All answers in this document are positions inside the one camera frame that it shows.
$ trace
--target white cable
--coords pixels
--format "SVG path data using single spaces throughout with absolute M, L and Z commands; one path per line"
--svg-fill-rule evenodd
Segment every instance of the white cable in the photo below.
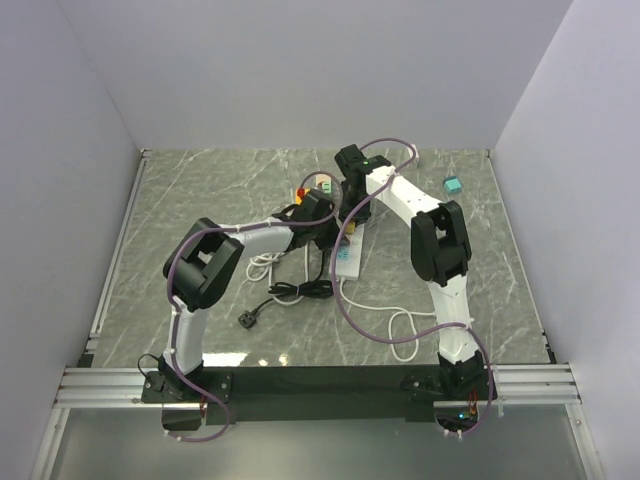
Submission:
M 393 340 L 393 333 L 392 333 L 393 321 L 398 315 L 404 314 L 409 318 L 409 324 L 411 325 L 411 330 L 413 331 L 414 335 L 418 334 L 418 330 L 416 329 L 416 324 L 413 321 L 414 315 L 420 316 L 420 317 L 435 317 L 436 315 L 435 312 L 410 312 L 406 308 L 402 308 L 402 307 L 370 307 L 367 305 L 356 303 L 353 300 L 350 300 L 349 298 L 347 298 L 346 295 L 344 294 L 344 278 L 340 279 L 340 295 L 342 296 L 345 302 L 353 305 L 354 307 L 362 308 L 364 310 L 373 310 L 375 312 L 382 312 L 387 310 L 398 310 L 396 313 L 391 315 L 391 318 L 389 319 L 389 324 L 387 328 L 387 331 L 389 333 L 389 340 Z M 393 357 L 399 362 L 404 362 L 404 363 L 410 362 L 411 360 L 416 358 L 416 355 L 418 354 L 418 349 L 420 348 L 420 341 L 419 339 L 416 338 L 415 342 L 416 342 L 416 347 L 413 349 L 413 353 L 411 354 L 411 356 L 407 358 L 401 358 L 400 356 L 398 356 L 398 353 L 396 352 L 396 346 L 393 343 L 389 344 L 389 347 L 391 347 L 391 353 Z
M 280 259 L 284 257 L 286 254 L 282 252 L 278 253 L 265 253 L 263 255 L 256 255 L 255 257 L 251 257 L 249 259 L 249 265 L 247 265 L 246 275 L 247 280 L 250 282 L 259 282 L 263 280 L 265 277 L 269 277 L 269 286 L 273 285 L 273 265 L 274 263 L 280 262 Z M 254 269 L 262 269 L 260 273 L 257 275 L 253 275 L 252 272 Z M 304 281 L 309 281 L 309 245 L 304 246 Z M 273 299 L 279 303 L 280 305 L 290 306 L 295 305 L 296 303 L 300 303 L 304 297 L 298 297 L 295 300 L 291 300 L 289 302 L 285 302 L 284 300 L 280 300 L 275 295 Z

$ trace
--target teal cube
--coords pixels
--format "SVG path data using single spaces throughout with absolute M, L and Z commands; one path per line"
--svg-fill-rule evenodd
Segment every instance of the teal cube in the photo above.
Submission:
M 459 193 L 462 191 L 462 183 L 458 180 L 458 177 L 447 177 L 442 182 L 444 189 L 448 194 Z

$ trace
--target white wall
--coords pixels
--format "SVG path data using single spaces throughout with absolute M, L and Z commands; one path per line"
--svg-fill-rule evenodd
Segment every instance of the white wall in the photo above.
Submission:
M 552 346 L 610 479 L 638 478 L 640 3 L 575 0 L 496 148 Z
M 3 2 L 0 65 L 0 476 L 20 480 L 86 342 L 139 153 L 55 2 Z
M 493 147 L 570 0 L 60 0 L 138 145 Z

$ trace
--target black power cable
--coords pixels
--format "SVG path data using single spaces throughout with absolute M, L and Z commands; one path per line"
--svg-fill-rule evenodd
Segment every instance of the black power cable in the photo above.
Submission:
M 274 297 L 287 298 L 287 297 L 307 297 L 326 299 L 333 296 L 333 288 L 331 286 L 331 280 L 320 280 L 320 277 L 324 274 L 325 264 L 327 263 L 329 250 L 322 252 L 322 263 L 320 265 L 320 273 L 313 280 L 301 283 L 300 285 L 294 285 L 288 282 L 276 282 L 269 288 L 269 294 L 273 295 L 271 298 L 265 300 L 256 308 L 251 311 L 245 311 L 238 318 L 238 322 L 244 328 L 253 327 L 258 321 L 258 313 L 260 310 L 273 302 Z
M 140 366 L 140 360 L 142 360 L 144 357 L 151 357 L 156 361 L 156 363 L 160 361 L 160 358 L 156 357 L 155 355 L 151 355 L 150 353 L 143 353 L 142 355 L 140 355 L 140 357 L 138 357 L 138 371 L 142 374 L 142 376 L 148 382 L 150 381 L 149 376 L 142 371 L 142 367 Z

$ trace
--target small block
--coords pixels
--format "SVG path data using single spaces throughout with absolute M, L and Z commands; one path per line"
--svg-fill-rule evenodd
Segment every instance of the small block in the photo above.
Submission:
M 444 189 L 447 193 L 458 193 L 462 191 L 462 183 L 458 180 L 458 177 L 447 177 L 442 182 Z
M 309 193 L 310 188 L 298 188 L 294 192 L 294 196 L 296 198 L 296 205 L 300 205 L 302 203 L 302 199 L 304 196 Z

